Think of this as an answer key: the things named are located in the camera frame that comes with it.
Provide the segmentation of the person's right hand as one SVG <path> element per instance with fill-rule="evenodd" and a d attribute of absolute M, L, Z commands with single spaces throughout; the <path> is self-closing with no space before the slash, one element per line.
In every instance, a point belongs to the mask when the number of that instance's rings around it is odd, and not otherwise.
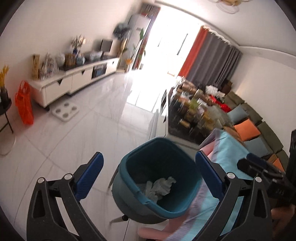
<path fill-rule="evenodd" d="M 295 205 L 287 207 L 277 207 L 271 210 L 271 218 L 275 221 L 273 224 L 273 237 L 282 232 L 295 214 Z"/>

